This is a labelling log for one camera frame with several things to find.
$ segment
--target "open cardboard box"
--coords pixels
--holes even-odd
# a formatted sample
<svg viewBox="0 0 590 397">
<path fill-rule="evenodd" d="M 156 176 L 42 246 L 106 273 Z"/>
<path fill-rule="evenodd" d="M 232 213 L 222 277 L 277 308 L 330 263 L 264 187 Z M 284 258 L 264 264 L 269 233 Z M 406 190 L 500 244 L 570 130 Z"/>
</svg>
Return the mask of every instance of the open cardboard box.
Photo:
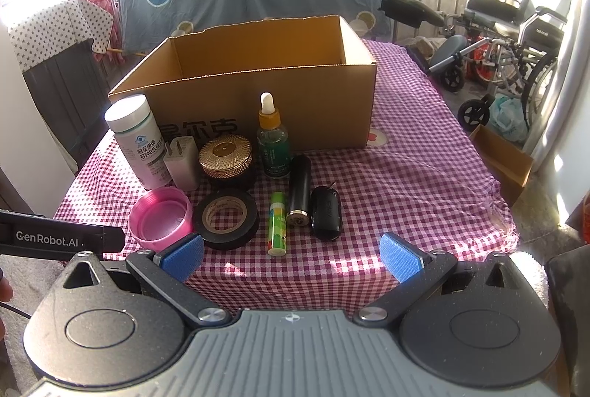
<svg viewBox="0 0 590 397">
<path fill-rule="evenodd" d="M 500 182 L 500 194 L 512 207 L 529 180 L 533 159 L 481 124 L 469 139 L 486 167 Z"/>
<path fill-rule="evenodd" d="M 223 133 L 256 142 L 272 93 L 293 150 L 364 147 L 376 63 L 339 16 L 271 19 L 168 38 L 109 94 L 143 93 L 164 139 Z"/>
</svg>

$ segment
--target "bottle label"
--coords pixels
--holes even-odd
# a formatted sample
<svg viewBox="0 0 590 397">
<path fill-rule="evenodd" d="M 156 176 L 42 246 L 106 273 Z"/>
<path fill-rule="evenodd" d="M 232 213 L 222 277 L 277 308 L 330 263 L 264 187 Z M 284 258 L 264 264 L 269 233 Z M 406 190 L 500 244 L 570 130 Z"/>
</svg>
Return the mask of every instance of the bottle label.
<svg viewBox="0 0 590 397">
<path fill-rule="evenodd" d="M 268 215 L 268 246 L 270 255 L 284 255 L 287 251 L 287 223 L 285 204 L 273 202 Z"/>
<path fill-rule="evenodd" d="M 291 154 L 289 141 L 260 146 L 264 172 L 270 177 L 283 177 L 289 174 Z"/>
<path fill-rule="evenodd" d="M 158 134 L 152 135 L 152 139 L 146 134 L 115 135 L 123 155 L 146 189 L 164 186 L 172 179 L 164 164 L 164 139 Z"/>
</svg>

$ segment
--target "black car key fob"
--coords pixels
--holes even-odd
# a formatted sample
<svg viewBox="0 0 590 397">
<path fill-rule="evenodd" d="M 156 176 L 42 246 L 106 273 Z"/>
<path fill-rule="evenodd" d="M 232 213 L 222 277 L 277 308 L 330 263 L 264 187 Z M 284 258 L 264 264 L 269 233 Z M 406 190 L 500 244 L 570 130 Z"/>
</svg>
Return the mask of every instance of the black car key fob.
<svg viewBox="0 0 590 397">
<path fill-rule="evenodd" d="M 312 234 L 321 241 L 334 241 L 342 233 L 340 195 L 332 186 L 319 186 L 310 198 Z"/>
</svg>

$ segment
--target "blue gripper pad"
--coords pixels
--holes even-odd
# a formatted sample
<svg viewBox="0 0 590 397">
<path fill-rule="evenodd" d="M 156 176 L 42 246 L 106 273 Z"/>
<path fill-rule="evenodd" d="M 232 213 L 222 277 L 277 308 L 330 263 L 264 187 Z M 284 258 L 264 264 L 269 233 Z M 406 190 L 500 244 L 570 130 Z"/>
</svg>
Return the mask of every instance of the blue gripper pad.
<svg viewBox="0 0 590 397">
<path fill-rule="evenodd" d="M 379 242 L 379 254 L 385 268 L 399 281 L 405 282 L 424 269 L 424 254 L 418 248 L 406 243 L 393 232 L 386 232 Z"/>
<path fill-rule="evenodd" d="M 200 234 L 189 234 L 157 253 L 154 263 L 178 281 L 184 282 L 203 261 L 205 245 Z"/>
</svg>

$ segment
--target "pink lid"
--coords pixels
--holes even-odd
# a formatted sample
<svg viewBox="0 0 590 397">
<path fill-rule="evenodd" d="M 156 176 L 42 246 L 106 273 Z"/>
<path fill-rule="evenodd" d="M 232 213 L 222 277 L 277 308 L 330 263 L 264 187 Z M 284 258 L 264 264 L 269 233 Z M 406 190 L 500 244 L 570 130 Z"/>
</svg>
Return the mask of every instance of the pink lid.
<svg viewBox="0 0 590 397">
<path fill-rule="evenodd" d="M 191 201 L 180 189 L 152 189 L 131 208 L 129 230 L 141 247 L 160 252 L 192 232 Z"/>
</svg>

